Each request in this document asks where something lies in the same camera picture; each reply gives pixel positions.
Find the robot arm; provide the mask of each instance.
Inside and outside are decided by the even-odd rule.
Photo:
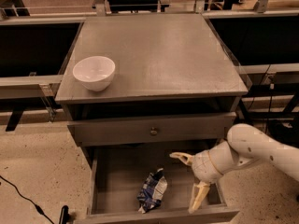
[[[299,149],[283,145],[247,124],[233,126],[227,134],[227,141],[210,150],[194,156],[175,152],[170,157],[191,166],[194,175],[200,180],[199,184],[193,185],[190,213],[198,209],[208,194],[210,184],[226,173],[249,167],[256,161],[269,161],[299,181]]]

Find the speckled floor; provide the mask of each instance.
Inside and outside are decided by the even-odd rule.
[[[0,116],[0,175],[39,204],[54,223],[65,204],[72,218],[84,218],[91,171],[66,128],[64,113],[53,123],[47,122],[45,112],[26,113],[10,133],[5,132],[7,117]],[[268,163],[233,171],[220,184],[227,204],[240,209],[231,224],[299,223],[299,183]],[[49,223],[2,180],[0,197],[1,223]]]

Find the bowl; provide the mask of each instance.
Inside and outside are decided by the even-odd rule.
[[[73,69],[73,75],[86,89],[102,91],[112,81],[115,64],[108,57],[92,56],[78,62]]]

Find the drawer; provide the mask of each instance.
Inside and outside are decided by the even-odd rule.
[[[78,146],[102,146],[225,137],[235,112],[70,121]]]
[[[177,141],[97,147],[88,215],[75,223],[200,224],[230,221],[238,210],[225,204],[217,185],[211,186],[197,211],[192,215],[188,213],[194,181],[192,170],[169,157],[173,151],[195,154],[205,145],[204,141]],[[162,205],[141,214],[136,196],[149,173],[160,167],[164,168],[168,184]]]

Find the cabinet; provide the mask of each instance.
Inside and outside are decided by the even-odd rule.
[[[110,86],[94,92],[72,76],[78,61],[103,55],[117,67]],[[84,223],[211,223],[232,219],[213,186],[203,207],[188,214],[193,175],[169,158],[196,153],[226,135],[247,93],[232,62],[198,14],[88,18],[56,96],[68,128],[92,170]],[[142,215],[136,194],[163,166],[169,182],[163,206]]]

